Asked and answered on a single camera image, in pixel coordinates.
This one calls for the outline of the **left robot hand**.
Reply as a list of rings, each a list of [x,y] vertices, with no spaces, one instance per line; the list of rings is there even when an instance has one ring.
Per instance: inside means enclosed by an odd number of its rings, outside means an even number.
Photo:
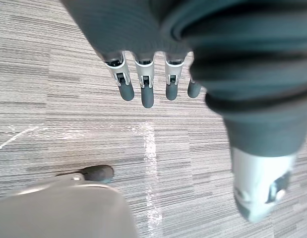
[[[133,54],[142,104],[154,103],[154,56],[165,54],[166,97],[174,100],[184,59],[187,89],[226,126],[234,199],[249,222],[287,192],[307,133],[307,0],[64,0],[121,97],[134,97],[125,51]]]

